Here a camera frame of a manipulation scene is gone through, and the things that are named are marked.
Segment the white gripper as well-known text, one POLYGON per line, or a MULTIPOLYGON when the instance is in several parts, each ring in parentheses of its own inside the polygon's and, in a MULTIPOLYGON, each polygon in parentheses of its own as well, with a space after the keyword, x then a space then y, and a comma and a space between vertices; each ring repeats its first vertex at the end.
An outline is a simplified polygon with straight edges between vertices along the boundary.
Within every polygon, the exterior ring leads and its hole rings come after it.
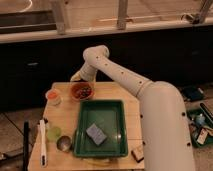
POLYGON ((97 70, 89 64, 84 64, 79 71, 77 71, 71 78, 70 81, 84 80, 87 82, 94 82, 96 80, 97 70))

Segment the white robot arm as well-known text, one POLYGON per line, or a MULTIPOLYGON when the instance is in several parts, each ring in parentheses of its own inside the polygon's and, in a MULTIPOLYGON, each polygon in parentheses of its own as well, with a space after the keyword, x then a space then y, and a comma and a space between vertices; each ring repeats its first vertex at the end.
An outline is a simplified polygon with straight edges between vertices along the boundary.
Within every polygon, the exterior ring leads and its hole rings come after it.
POLYGON ((84 64, 71 79, 92 81, 102 71, 139 100, 145 171, 196 171, 180 91, 165 81, 152 81, 109 59, 105 45, 83 51, 84 64))

